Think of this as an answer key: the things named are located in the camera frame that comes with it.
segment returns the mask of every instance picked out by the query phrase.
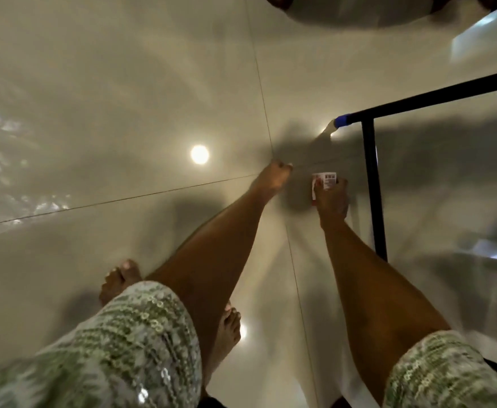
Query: black metal bar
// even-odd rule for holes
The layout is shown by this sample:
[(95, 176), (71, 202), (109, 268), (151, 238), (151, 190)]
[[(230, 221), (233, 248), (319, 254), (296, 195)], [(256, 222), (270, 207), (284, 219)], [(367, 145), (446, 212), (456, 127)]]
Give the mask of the black metal bar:
[(345, 115), (347, 124), (361, 122), (369, 118), (378, 118), (390, 116), (397, 113), (403, 113), (409, 110), (422, 109), (423, 107), (433, 106), (436, 104), (453, 102), (474, 95), (482, 95), (497, 91), (497, 74), (488, 75), (479, 79), (465, 81), (446, 88), (440, 88), (421, 95), (407, 97), (397, 102), (382, 104), (381, 106), (372, 107), (371, 109), (357, 111)]
[(379, 170), (377, 166), (375, 128), (372, 118), (361, 121), (361, 131), (364, 139), (365, 168), (367, 171), (367, 185), (369, 187), (369, 203), (371, 206), (371, 223), (373, 224), (375, 253), (382, 259), (388, 261), (386, 237), (384, 235), (381, 185), (379, 184)]

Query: patterned clothing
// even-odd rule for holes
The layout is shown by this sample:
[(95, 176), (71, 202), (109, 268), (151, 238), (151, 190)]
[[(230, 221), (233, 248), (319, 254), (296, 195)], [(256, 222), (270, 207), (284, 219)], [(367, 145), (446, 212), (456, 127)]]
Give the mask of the patterned clothing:
[[(0, 407), (191, 408), (201, 385), (186, 308), (169, 288), (139, 282), (34, 357), (0, 366)], [(393, 368), (383, 406), (494, 408), (497, 373), (457, 333), (436, 332)]]
[(0, 407), (195, 407), (201, 385), (186, 308), (139, 282), (34, 357), (0, 366)]
[(497, 373), (457, 332), (435, 332), (394, 366), (383, 407), (497, 408)]

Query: grout line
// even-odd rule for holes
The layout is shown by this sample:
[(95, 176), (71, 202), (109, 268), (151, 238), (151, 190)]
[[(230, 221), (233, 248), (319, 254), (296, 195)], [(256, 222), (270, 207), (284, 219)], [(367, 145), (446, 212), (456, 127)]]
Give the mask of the grout line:
[(256, 54), (256, 44), (254, 42), (254, 34), (252, 33), (252, 26), (250, 23), (250, 14), (248, 13), (248, 1), (247, 0), (244, 0), (244, 1), (245, 1), (245, 12), (247, 15), (248, 32), (250, 35), (250, 39), (252, 41), (252, 51), (254, 52), (254, 63), (256, 64), (256, 72), (258, 74), (258, 81), (260, 83), (261, 102), (264, 105), (265, 124), (267, 125), (267, 135), (269, 136), (269, 145), (271, 146), (271, 155), (272, 155), (272, 157), (275, 157), (275, 152), (273, 150), (273, 142), (271, 141), (271, 130), (269, 129), (269, 119), (267, 118), (267, 109), (265, 108), (264, 89), (261, 87), (260, 67), (258, 66), (258, 55)]
[(311, 368), (311, 377), (313, 377), (313, 388), (315, 390), (316, 405), (318, 407), (320, 407), (318, 389), (316, 388), (315, 372), (313, 369), (313, 360), (311, 359), (311, 351), (309, 349), (309, 338), (307, 337), (307, 328), (305, 326), (305, 317), (303, 316), (303, 308), (301, 307), (301, 297), (299, 295), (299, 287), (297, 285), (296, 268), (293, 264), (292, 246), (290, 244), (290, 235), (288, 233), (288, 225), (286, 224), (286, 218), (284, 218), (284, 228), (286, 230), (286, 240), (288, 241), (288, 249), (290, 250), (290, 260), (292, 262), (293, 280), (296, 282), (297, 303), (299, 304), (299, 312), (301, 314), (301, 322), (303, 324), (303, 333), (305, 334), (305, 345), (306, 345), (306, 349), (307, 349), (307, 356), (309, 357), (309, 366)]
[(122, 202), (124, 200), (130, 200), (130, 199), (136, 199), (138, 197), (145, 197), (145, 196), (153, 196), (153, 195), (159, 195), (160, 193), (168, 193), (168, 192), (174, 192), (175, 190), (182, 190), (182, 189), (190, 189), (190, 188), (196, 188), (199, 186), (205, 186), (208, 184), (213, 184), (213, 183), (221, 183), (221, 182), (228, 182), (229, 180), (237, 180), (237, 179), (244, 179), (246, 177), (251, 177), (251, 176), (256, 176), (257, 173), (253, 175), (245, 175), (245, 176), (240, 176), (240, 177), (233, 177), (231, 179), (223, 179), (223, 180), (216, 180), (214, 182), (208, 182), (208, 183), (201, 183), (201, 184), (194, 184), (191, 186), (185, 186), (183, 188), (176, 188), (176, 189), (168, 189), (168, 190), (162, 190), (160, 192), (152, 192), (152, 193), (146, 193), (144, 195), (137, 195), (137, 196), (130, 196), (130, 197), (124, 197), (121, 199), (114, 199), (114, 200), (107, 200), (106, 202), (96, 202), (96, 203), (90, 203), (89, 205), (82, 205), (82, 206), (75, 206), (69, 209), (62, 209), (60, 211), (54, 211), (54, 212), (45, 212), (45, 213), (40, 213), (37, 215), (28, 215), (28, 216), (22, 216), (21, 218), (13, 218), (13, 219), (7, 219), (7, 220), (1, 220), (1, 223), (6, 223), (6, 222), (12, 222), (13, 220), (21, 220), (21, 219), (29, 219), (29, 218), (37, 218), (40, 216), (45, 216), (45, 215), (52, 215), (54, 213), (61, 213), (61, 212), (69, 212), (69, 211), (74, 211), (75, 209), (83, 209), (83, 208), (89, 208), (92, 206), (99, 206), (99, 205), (107, 205), (108, 203), (114, 203), (114, 202)]

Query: tile floor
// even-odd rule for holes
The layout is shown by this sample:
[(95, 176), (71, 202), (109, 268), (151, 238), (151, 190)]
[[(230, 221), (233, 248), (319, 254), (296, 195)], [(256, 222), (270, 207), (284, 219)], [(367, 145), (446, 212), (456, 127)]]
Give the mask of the tile floor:
[[(247, 334), (210, 392), (376, 406), (307, 185), (348, 177), (348, 220), (370, 243), (360, 130), (317, 136), (333, 116), (496, 72), (497, 51), (451, 63), (485, 15), (476, 0), (438, 17), (430, 0), (320, 1), (287, 16), (265, 0), (0, 0), (0, 361), (91, 315), (120, 260), (160, 264), (275, 156), (296, 171), (261, 220), (232, 298)], [(497, 93), (376, 129), (390, 261), (497, 361), (497, 266), (465, 248), (497, 240)]]

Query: blue end cap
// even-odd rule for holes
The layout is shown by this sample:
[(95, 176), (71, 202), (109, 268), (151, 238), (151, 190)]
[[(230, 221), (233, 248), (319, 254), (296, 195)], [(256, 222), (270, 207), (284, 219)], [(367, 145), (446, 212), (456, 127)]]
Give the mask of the blue end cap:
[(339, 116), (333, 121), (333, 125), (335, 126), (336, 129), (339, 129), (340, 127), (343, 126), (348, 126), (350, 123), (347, 121), (347, 117), (350, 116), (350, 114), (344, 114), (343, 116)]

